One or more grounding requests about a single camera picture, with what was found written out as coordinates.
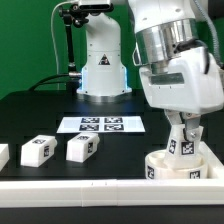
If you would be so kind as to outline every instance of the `white cube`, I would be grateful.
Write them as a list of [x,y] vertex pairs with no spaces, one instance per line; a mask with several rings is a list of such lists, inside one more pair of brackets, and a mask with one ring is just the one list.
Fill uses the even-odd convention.
[[54,155],[56,145],[54,136],[38,135],[22,146],[21,165],[39,167]]
[[97,133],[81,133],[68,141],[66,159],[83,163],[97,151],[100,139]]
[[0,144],[0,171],[9,161],[9,146],[8,144]]

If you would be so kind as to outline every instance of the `black table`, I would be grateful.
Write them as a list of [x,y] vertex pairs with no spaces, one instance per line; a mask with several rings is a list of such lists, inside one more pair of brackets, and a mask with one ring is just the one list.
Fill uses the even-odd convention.
[[[223,111],[202,117],[202,140],[224,161]],[[145,133],[99,134],[98,151],[83,164],[66,161],[67,141],[57,134],[63,117],[141,116]],[[143,179],[144,158],[166,147],[170,125],[162,110],[150,108],[141,90],[111,104],[77,100],[66,91],[14,92],[0,101],[0,143],[8,143],[10,161],[1,181]],[[55,155],[39,168],[20,166],[21,146],[37,135],[56,136]],[[222,223],[224,206],[147,206],[102,208],[0,209],[2,223]]]

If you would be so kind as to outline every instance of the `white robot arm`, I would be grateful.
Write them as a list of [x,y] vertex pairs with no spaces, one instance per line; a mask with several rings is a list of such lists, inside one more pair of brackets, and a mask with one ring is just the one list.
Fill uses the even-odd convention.
[[71,24],[76,28],[85,26],[86,30],[87,62],[82,68],[82,84],[77,96],[93,102],[114,102],[128,97],[132,90],[127,86],[127,71],[121,62],[120,26],[104,14],[114,9],[113,4],[110,0],[68,2],[72,3],[70,8],[60,13],[66,30],[67,25],[70,26],[68,43],[72,42]]
[[224,95],[218,65],[198,40],[192,2],[128,2],[137,42],[133,58],[141,66],[146,98],[150,106],[165,109],[172,125],[164,158],[162,152],[158,158],[155,154],[146,158],[146,177],[206,178],[206,163],[199,153],[200,116],[222,109]]

